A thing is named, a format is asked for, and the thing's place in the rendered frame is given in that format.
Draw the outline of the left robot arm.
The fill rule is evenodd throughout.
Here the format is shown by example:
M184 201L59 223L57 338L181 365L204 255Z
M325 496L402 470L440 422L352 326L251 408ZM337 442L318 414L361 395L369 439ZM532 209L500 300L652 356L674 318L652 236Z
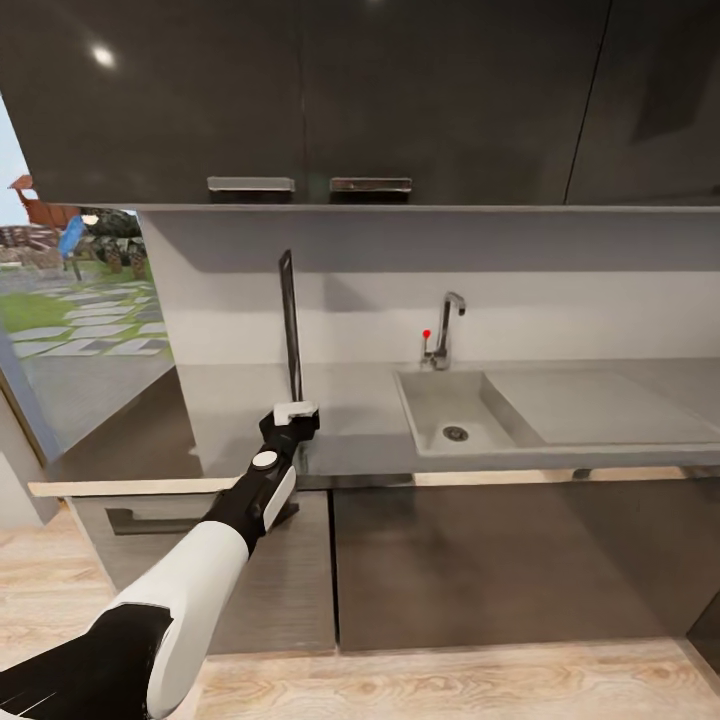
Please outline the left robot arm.
M248 472L83 636L0 672L0 720L165 720L187 696L257 539L295 488L316 401L279 403Z

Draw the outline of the poster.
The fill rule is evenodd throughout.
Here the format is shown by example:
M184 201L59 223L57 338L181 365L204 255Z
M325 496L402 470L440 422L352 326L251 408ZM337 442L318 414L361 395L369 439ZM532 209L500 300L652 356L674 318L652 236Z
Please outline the poster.
M281 294L283 296L283 317L285 318L285 335L287 338L287 351L289 356L290 380L292 401L301 402L301 367L299 359L299 340L297 337L297 320L295 316L295 296L293 295L293 280L291 271L291 252L281 255L279 259L279 273L281 280Z

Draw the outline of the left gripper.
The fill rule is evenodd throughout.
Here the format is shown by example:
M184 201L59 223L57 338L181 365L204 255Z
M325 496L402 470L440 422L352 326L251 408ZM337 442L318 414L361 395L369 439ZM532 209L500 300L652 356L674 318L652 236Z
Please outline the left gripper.
M265 418L260 423L264 442L268 442L274 436L284 436L284 438L290 438L294 442L294 446L301 441L312 440L314 438L313 431L319 428L319 411L302 416L292 416L288 425L276 426L273 417Z

